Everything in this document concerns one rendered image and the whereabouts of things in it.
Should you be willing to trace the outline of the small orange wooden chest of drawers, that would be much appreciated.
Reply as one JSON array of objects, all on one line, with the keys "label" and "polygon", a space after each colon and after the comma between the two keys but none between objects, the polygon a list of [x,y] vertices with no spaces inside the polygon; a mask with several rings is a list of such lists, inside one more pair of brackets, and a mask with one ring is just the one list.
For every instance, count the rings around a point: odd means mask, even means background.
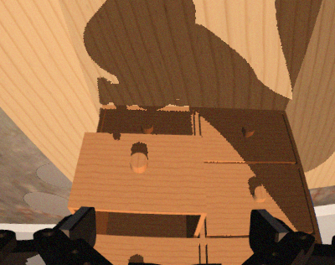
[{"label": "small orange wooden chest of drawers", "polygon": [[[301,183],[307,201],[307,207],[311,217],[313,235],[316,243],[322,244],[320,233],[318,230],[317,219],[312,205],[312,199],[307,186],[307,180],[303,171],[302,162],[296,147],[296,142],[292,134],[291,126],[288,121],[286,111],[278,110],[259,110],[259,109],[237,109],[237,108],[213,108],[213,107],[155,107],[155,106],[114,106],[102,105],[100,119],[96,132],[101,133],[106,114],[106,108],[144,108],[144,109],[178,109],[178,110],[193,110],[193,127],[194,136],[199,136],[198,114],[199,110],[207,111],[232,111],[232,112],[274,112],[282,113],[286,130],[291,141],[291,146],[296,159],[295,164],[204,164],[204,167],[227,167],[227,168],[298,168],[301,177]],[[206,263],[205,246],[207,243],[242,243],[249,242],[249,238],[205,238],[204,223],[198,234],[198,238],[169,238],[169,237],[143,237],[143,236],[111,236],[97,235],[96,239],[113,240],[113,241],[128,241],[128,242],[171,242],[171,243],[198,243],[199,264]]]}]

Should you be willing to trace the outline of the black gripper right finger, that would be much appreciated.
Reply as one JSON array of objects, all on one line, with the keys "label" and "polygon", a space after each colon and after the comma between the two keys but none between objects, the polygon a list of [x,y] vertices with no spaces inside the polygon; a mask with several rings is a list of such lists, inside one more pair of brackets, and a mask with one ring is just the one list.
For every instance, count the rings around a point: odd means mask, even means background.
[{"label": "black gripper right finger", "polygon": [[251,211],[249,243],[254,254],[241,265],[335,265],[335,236],[332,244],[315,243],[266,209]]}]

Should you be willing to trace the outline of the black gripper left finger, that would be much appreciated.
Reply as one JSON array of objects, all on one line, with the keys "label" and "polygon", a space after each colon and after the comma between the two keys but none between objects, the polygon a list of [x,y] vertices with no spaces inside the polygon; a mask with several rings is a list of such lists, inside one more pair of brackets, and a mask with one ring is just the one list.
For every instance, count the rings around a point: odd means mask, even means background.
[{"label": "black gripper left finger", "polygon": [[0,230],[0,265],[113,265],[93,248],[95,241],[95,207],[81,206],[55,227],[36,231],[32,240]]}]

